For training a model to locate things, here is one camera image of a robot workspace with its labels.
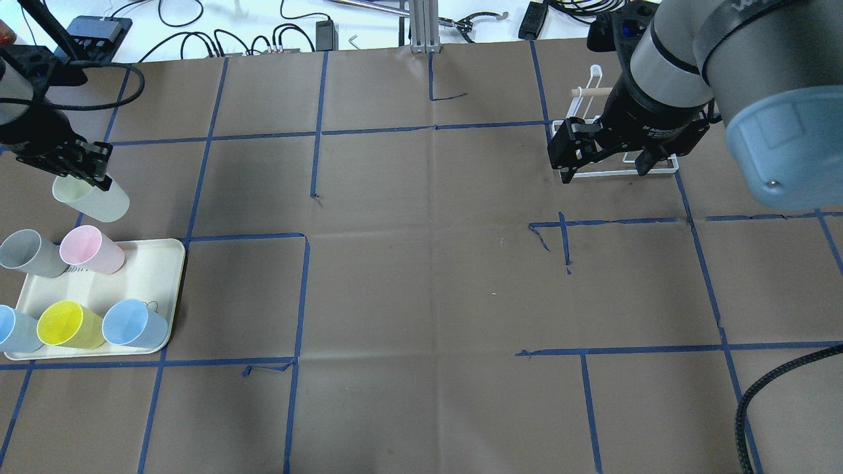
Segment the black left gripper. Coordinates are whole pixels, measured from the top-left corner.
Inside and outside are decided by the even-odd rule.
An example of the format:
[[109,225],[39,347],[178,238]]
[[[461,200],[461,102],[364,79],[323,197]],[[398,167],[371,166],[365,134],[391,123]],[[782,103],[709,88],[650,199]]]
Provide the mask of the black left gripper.
[[73,176],[108,192],[113,180],[107,174],[113,145],[88,143],[76,133],[63,112],[24,112],[1,126],[1,143],[24,164],[49,173],[67,173],[59,156],[68,147],[75,152]]

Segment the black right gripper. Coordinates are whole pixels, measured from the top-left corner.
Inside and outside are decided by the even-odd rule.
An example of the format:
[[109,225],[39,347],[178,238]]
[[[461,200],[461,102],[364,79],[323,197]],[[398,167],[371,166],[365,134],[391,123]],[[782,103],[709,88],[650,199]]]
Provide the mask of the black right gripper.
[[581,168],[612,154],[641,150],[635,159],[636,174],[648,175],[656,164],[690,154],[712,125],[722,122],[714,100],[687,107],[665,105],[651,99],[623,73],[609,93],[599,120],[582,118],[560,122],[548,144],[551,168],[561,182],[571,183]]

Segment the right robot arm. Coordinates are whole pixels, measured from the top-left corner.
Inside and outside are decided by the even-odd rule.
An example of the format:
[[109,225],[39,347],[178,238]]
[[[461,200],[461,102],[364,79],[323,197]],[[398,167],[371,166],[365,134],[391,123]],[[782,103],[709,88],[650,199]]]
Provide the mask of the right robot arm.
[[645,1],[599,13],[587,48],[621,73],[599,118],[567,117],[547,151],[569,183],[636,152],[685,156],[721,122],[750,194],[780,210],[841,204],[840,1]]

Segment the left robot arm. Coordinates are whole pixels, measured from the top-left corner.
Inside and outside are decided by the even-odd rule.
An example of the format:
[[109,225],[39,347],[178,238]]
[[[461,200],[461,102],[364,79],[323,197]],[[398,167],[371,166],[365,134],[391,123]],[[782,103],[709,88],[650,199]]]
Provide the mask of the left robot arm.
[[111,189],[111,144],[90,143],[67,115],[45,98],[59,63],[44,48],[2,50],[2,147],[19,162],[59,177],[73,177],[100,191]]

